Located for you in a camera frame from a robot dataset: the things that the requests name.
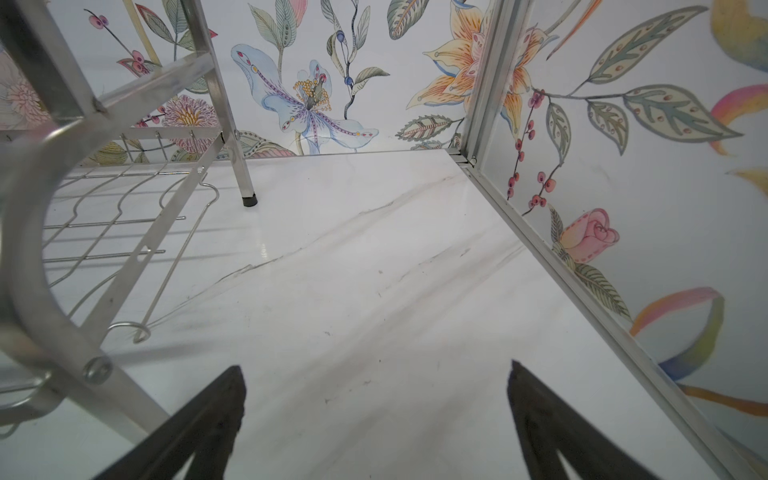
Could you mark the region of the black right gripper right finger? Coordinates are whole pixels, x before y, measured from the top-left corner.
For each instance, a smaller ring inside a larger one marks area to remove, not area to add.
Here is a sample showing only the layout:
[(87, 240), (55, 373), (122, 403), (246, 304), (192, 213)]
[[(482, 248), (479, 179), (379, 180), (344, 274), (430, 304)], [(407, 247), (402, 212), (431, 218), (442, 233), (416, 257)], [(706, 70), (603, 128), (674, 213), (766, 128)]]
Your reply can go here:
[(532, 479), (654, 479), (522, 363), (513, 360), (507, 398)]

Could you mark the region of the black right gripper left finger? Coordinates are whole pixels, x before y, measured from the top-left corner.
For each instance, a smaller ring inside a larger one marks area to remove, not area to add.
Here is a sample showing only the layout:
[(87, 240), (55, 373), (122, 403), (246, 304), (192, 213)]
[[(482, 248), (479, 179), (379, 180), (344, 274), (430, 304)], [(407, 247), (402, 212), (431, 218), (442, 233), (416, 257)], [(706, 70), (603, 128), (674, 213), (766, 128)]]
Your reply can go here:
[(233, 365), (99, 479), (222, 479), (245, 414), (246, 384)]

